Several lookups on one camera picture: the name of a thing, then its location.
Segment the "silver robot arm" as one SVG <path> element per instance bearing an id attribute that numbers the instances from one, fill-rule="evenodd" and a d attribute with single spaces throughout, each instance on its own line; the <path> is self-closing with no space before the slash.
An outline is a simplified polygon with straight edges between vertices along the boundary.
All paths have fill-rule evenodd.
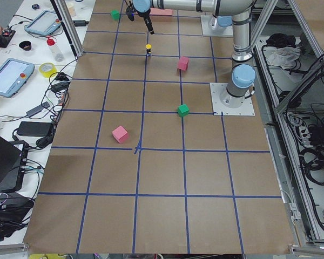
<path id="1" fill-rule="evenodd" d="M 230 17 L 233 30 L 233 68 L 231 80 L 220 93 L 221 103 L 230 108 L 240 107 L 246 95 L 253 87 L 256 78 L 254 68 L 248 63 L 252 55 L 251 45 L 251 9 L 253 1 L 126 1 L 126 15 L 133 21 L 137 14 L 143 18 L 147 30 L 154 34 L 150 13 L 152 8 L 164 10 L 183 10 L 194 12 L 209 12 L 213 15 L 213 24 L 219 26 L 220 17 Z"/>
<path id="2" fill-rule="evenodd" d="M 215 16 L 212 15 L 208 26 L 212 30 L 216 30 L 217 28 L 226 28 L 232 25 L 232 17 L 231 16 Z"/>

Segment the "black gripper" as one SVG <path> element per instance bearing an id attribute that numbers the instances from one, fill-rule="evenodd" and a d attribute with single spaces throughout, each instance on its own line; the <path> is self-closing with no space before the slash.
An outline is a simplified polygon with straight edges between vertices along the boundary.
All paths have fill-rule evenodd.
<path id="1" fill-rule="evenodd" d="M 153 35 L 154 29 L 150 20 L 151 2 L 148 0 L 125 1 L 126 15 L 130 21 L 134 21 L 134 14 L 143 18 L 148 32 Z"/>

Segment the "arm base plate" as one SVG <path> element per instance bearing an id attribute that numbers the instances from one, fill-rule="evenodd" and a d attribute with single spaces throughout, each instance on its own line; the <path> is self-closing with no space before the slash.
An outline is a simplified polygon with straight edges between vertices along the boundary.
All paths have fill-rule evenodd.
<path id="1" fill-rule="evenodd" d="M 202 35 L 209 37 L 233 37 L 231 16 L 202 15 Z"/>
<path id="2" fill-rule="evenodd" d="M 210 83 L 214 115 L 255 116 L 249 90 L 243 97 L 233 97 L 227 92 L 228 83 Z"/>

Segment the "green cube near arm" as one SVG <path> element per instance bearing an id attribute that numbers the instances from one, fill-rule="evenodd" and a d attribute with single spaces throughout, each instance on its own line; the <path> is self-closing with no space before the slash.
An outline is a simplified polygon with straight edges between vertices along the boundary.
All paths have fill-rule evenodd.
<path id="1" fill-rule="evenodd" d="M 178 116 L 180 116 L 182 118 L 189 114 L 190 109 L 186 104 L 182 104 L 182 105 L 178 106 L 177 112 L 178 112 Z"/>

